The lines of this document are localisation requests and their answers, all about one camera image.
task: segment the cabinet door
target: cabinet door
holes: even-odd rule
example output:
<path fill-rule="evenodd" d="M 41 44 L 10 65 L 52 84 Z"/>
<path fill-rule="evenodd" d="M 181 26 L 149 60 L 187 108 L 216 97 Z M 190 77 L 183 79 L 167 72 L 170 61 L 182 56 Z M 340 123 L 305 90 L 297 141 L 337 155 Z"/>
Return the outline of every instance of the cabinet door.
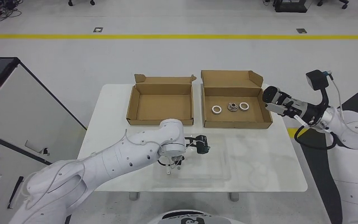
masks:
<path fill-rule="evenodd" d="M 19 183 L 18 188 L 15 189 L 19 177 L 25 179 L 45 166 L 41 162 L 0 144 L 0 223 L 8 223 L 25 200 L 20 190 L 26 183 Z"/>
<path fill-rule="evenodd" d="M 55 162 L 76 159 L 85 132 L 21 65 L 1 86 L 0 137 L 5 141 Z"/>

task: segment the yellow floor line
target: yellow floor line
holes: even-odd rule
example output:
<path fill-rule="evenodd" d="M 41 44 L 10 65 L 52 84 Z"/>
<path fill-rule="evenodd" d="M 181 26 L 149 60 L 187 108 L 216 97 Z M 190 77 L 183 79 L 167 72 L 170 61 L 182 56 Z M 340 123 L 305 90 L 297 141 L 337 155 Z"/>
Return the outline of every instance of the yellow floor line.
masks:
<path fill-rule="evenodd" d="M 294 138 L 295 133 L 297 132 L 298 128 L 288 128 L 287 132 L 289 133 L 290 138 Z M 305 133 L 309 128 L 304 128 L 302 129 L 302 131 L 300 132 L 300 134 L 298 136 L 301 136 L 303 133 Z"/>
<path fill-rule="evenodd" d="M 260 34 L 0 34 L 0 39 L 252 39 L 252 40 L 358 40 L 358 35 Z"/>

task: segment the open cardboard box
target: open cardboard box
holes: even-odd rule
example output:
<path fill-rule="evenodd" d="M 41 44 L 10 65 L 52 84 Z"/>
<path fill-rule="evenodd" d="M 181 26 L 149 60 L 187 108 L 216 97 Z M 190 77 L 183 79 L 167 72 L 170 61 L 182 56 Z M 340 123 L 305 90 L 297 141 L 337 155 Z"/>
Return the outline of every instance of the open cardboard box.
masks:
<path fill-rule="evenodd" d="M 272 117 L 262 101 L 263 78 L 252 71 L 201 71 L 202 117 L 205 128 L 268 128 Z M 230 102 L 239 105 L 247 102 L 247 111 L 231 112 Z M 213 114 L 211 108 L 218 105 L 222 112 Z"/>
<path fill-rule="evenodd" d="M 127 121 L 130 125 L 159 125 L 175 118 L 183 125 L 193 125 L 194 107 L 191 77 L 146 77 L 135 74 Z"/>

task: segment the white ring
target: white ring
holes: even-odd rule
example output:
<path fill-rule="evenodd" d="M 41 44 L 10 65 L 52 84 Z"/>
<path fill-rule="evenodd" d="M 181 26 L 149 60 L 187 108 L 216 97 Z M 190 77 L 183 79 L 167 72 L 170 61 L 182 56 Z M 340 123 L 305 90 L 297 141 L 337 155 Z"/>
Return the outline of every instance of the white ring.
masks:
<path fill-rule="evenodd" d="M 213 114 L 218 115 L 218 114 L 220 114 L 220 113 L 222 112 L 222 108 L 221 108 L 220 106 L 215 105 L 215 106 L 213 106 L 213 107 L 211 108 L 211 111 L 213 112 Z"/>
<path fill-rule="evenodd" d="M 247 111 L 249 109 L 248 103 L 247 102 L 241 102 L 239 105 L 239 108 L 241 111 Z"/>

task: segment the cardboard box lid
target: cardboard box lid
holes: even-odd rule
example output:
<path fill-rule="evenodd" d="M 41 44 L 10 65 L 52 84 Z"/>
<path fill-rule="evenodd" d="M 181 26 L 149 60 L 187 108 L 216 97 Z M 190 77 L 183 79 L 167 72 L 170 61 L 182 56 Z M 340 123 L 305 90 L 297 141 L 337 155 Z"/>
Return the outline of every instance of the cardboard box lid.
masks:
<path fill-rule="evenodd" d="M 204 87 L 249 87 L 261 88 L 263 78 L 253 71 L 202 70 Z"/>
<path fill-rule="evenodd" d="M 143 74 L 134 74 L 135 83 L 140 84 L 191 84 L 196 77 L 147 77 Z"/>

